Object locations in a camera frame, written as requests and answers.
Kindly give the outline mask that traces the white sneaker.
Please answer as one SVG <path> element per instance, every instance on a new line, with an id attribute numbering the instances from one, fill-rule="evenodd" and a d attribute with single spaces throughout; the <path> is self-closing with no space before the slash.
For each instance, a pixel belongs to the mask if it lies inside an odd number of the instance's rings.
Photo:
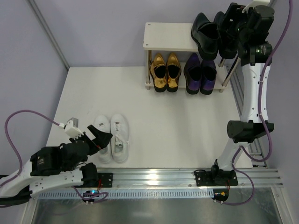
<path id="1" fill-rule="evenodd" d="M 95 118 L 93 126 L 99 131 L 105 133 L 100 135 L 98 143 L 100 144 L 99 160 L 102 163 L 109 163 L 112 159 L 111 142 L 108 141 L 108 134 L 111 133 L 110 121 L 105 115 L 99 115 Z"/>
<path id="2" fill-rule="evenodd" d="M 111 150 L 113 159 L 117 163 L 123 163 L 128 159 L 129 125 L 121 114 L 115 114 L 110 122 Z"/>

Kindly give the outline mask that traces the black patent loafer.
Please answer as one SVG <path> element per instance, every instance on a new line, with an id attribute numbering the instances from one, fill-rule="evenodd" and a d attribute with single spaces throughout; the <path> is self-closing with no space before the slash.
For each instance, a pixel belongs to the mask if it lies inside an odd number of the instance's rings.
<path id="1" fill-rule="evenodd" d="M 224 12 L 219 11 L 214 18 L 214 23 L 217 24 L 220 35 L 218 39 L 220 56 L 224 59 L 233 59 L 237 54 L 234 20 L 229 18 Z"/>
<path id="2" fill-rule="evenodd" d="M 218 54 L 220 34 L 216 23 L 210 22 L 204 13 L 199 13 L 191 28 L 191 38 L 198 46 L 204 60 L 214 60 Z"/>

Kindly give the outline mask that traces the purple loafer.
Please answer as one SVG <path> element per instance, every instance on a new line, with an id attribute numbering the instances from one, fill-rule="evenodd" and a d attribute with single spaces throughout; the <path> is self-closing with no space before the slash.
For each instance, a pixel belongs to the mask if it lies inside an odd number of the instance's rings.
<path id="1" fill-rule="evenodd" d="M 217 70 L 213 60 L 203 60 L 201 63 L 201 87 L 200 92 L 210 95 L 215 86 Z"/>
<path id="2" fill-rule="evenodd" d="M 201 87 L 201 65 L 196 53 L 192 53 L 184 66 L 184 76 L 186 80 L 186 91 L 195 95 Z"/>

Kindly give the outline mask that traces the gold loafer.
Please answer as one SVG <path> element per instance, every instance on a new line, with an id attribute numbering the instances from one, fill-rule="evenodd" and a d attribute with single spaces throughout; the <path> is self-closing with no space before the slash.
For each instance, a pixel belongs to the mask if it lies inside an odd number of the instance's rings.
<path id="1" fill-rule="evenodd" d="M 181 75 L 181 65 L 175 53 L 170 53 L 167 60 L 167 86 L 168 92 L 176 92 L 179 86 L 179 78 Z"/>
<path id="2" fill-rule="evenodd" d="M 150 74 L 156 92 L 166 91 L 167 67 L 160 53 L 157 53 L 150 66 Z"/>

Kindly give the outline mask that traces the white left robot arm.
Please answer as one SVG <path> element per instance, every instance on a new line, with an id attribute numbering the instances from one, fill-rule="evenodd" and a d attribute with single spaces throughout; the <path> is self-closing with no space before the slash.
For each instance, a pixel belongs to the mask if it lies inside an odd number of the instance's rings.
<path id="1" fill-rule="evenodd" d="M 98 182 L 97 168 L 93 163 L 79 167 L 88 157 L 106 148 L 112 134 L 92 125 L 90 139 L 77 127 L 60 125 L 70 142 L 56 147 L 43 147 L 33 154 L 21 171 L 0 178 L 0 205 L 14 206 L 28 202 L 33 195 L 60 187 L 93 187 Z"/>

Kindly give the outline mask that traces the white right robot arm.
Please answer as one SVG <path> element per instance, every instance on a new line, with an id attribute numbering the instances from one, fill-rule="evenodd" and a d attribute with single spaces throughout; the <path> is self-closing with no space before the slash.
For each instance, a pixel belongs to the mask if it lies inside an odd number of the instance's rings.
<path id="1" fill-rule="evenodd" d="M 266 109 L 267 76 L 271 68 L 272 46 L 266 41 L 274 21 L 274 9 L 268 0 L 254 0 L 246 6 L 231 3 L 225 13 L 218 12 L 214 22 L 220 33 L 219 54 L 235 58 L 228 80 L 237 65 L 244 75 L 244 102 L 240 120 L 229 121 L 229 140 L 209 172 L 196 174 L 198 185 L 236 186 L 233 164 L 256 139 L 274 129 Z"/>

